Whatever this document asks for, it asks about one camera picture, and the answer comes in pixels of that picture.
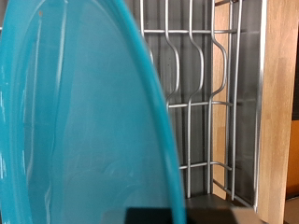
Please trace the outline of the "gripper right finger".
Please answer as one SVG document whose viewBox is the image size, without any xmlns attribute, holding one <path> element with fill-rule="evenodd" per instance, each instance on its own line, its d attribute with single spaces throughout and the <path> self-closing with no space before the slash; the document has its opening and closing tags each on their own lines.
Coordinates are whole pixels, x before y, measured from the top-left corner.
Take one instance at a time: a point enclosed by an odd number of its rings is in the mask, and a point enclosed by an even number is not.
<svg viewBox="0 0 299 224">
<path fill-rule="evenodd" d="M 244 207 L 188 208 L 188 224 L 256 224 L 256 214 Z"/>
</svg>

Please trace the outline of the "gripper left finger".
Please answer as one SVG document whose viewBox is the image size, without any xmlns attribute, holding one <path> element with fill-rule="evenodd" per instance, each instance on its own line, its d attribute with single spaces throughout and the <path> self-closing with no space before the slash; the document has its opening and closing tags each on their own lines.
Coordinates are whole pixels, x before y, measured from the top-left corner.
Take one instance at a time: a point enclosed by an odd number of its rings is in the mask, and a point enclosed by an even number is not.
<svg viewBox="0 0 299 224">
<path fill-rule="evenodd" d="M 185 224 L 177 220 L 170 208 L 129 207 L 107 211 L 102 224 Z"/>
</svg>

